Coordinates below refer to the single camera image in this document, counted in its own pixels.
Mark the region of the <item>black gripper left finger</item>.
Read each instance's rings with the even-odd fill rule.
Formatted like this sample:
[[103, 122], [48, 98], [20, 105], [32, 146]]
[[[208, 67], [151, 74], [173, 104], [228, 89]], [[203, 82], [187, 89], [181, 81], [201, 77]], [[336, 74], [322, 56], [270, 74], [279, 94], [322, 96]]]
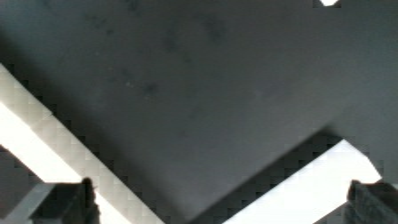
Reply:
[[16, 206], [0, 215], [0, 224], [102, 224], [93, 181], [39, 183]]

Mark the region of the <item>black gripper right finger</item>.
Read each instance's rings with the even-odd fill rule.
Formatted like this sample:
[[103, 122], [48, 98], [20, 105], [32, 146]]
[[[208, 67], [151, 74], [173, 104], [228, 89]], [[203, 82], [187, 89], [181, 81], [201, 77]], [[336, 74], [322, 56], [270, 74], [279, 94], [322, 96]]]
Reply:
[[350, 183], [345, 224], [398, 224], [398, 189], [386, 182]]

